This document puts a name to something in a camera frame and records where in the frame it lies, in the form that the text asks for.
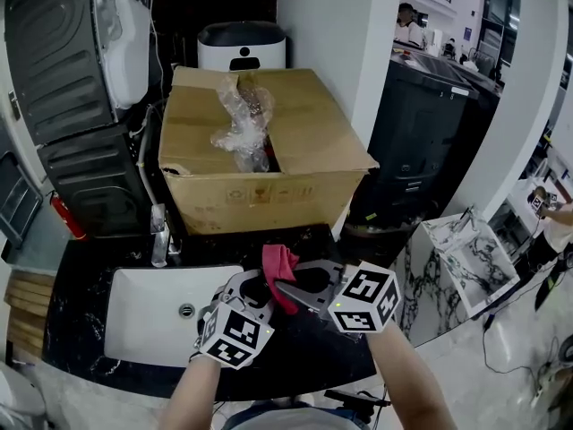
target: blue jeans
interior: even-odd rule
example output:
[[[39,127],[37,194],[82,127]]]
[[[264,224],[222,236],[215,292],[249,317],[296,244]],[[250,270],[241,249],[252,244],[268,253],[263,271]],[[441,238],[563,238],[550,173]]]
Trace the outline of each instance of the blue jeans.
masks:
[[[286,408],[281,408],[277,405],[274,401],[267,400],[267,401],[255,401],[252,406],[245,411],[241,411],[234,416],[231,416],[225,425],[223,426],[223,430],[231,430],[236,426],[246,422],[247,420],[251,420],[254,417],[260,416],[269,411],[277,411],[281,409],[302,409],[302,408],[312,408],[311,405],[307,403],[294,403],[291,406]],[[358,428],[362,430],[368,430],[368,425],[366,425],[362,420],[360,420],[356,416],[356,412],[350,409],[326,409],[326,408],[316,408],[320,409],[321,411],[328,412],[330,414],[334,414],[335,416],[342,417],[344,419],[348,419],[349,421],[353,422]]]

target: marble tile floor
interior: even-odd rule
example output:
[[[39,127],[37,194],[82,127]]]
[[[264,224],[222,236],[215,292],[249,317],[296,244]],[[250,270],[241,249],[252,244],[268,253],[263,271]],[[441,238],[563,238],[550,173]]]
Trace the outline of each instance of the marble tile floor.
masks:
[[[539,283],[544,275],[536,276],[522,293]],[[536,290],[523,293],[519,300],[516,300],[519,295],[513,296],[512,300],[516,301],[497,314],[496,322],[485,336],[491,366],[509,370],[528,365],[537,371],[549,355],[553,336],[561,342],[573,333],[573,274],[566,276],[538,313],[534,311],[535,293]],[[549,393],[543,395],[537,407],[531,408],[534,386],[528,372],[518,370],[502,375],[485,367],[481,321],[467,321],[422,345],[418,352],[436,375],[458,428],[547,428],[549,418],[545,410],[552,396]],[[17,354],[30,360],[25,353]],[[155,429],[167,404],[167,400],[90,383],[44,363],[23,366],[21,371],[42,390],[50,419],[63,430]],[[379,377],[373,376],[341,389],[367,390],[381,397],[383,384]],[[314,399],[316,406],[337,406],[336,402],[325,399],[321,392],[315,393]],[[226,403],[214,415],[212,428],[220,429],[227,417],[250,404]],[[392,408],[382,410],[378,428],[401,428]]]

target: pink cloth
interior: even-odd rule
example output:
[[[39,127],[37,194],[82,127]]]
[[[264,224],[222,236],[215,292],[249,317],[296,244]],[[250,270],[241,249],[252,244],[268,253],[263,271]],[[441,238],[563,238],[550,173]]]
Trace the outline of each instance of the pink cloth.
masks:
[[[298,306],[285,297],[275,285],[276,280],[296,282],[293,268],[298,263],[298,256],[291,254],[285,245],[262,246],[262,271],[269,284],[270,292],[288,315],[298,312]]]

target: sink drain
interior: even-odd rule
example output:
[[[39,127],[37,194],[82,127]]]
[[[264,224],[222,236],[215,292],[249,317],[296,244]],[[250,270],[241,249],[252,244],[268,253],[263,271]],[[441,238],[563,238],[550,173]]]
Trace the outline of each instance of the sink drain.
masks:
[[[192,305],[181,305],[179,315],[184,319],[190,319],[195,315],[195,308]]]

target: clear plastic bag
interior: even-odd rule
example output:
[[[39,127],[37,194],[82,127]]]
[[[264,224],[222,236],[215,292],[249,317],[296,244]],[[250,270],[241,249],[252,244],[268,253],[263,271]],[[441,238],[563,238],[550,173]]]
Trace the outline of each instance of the clear plastic bag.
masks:
[[[233,121],[231,130],[214,133],[211,143],[232,151],[241,172],[268,172],[269,158],[264,145],[274,98],[268,90],[249,82],[242,82],[237,89],[231,78],[221,82],[217,93]]]

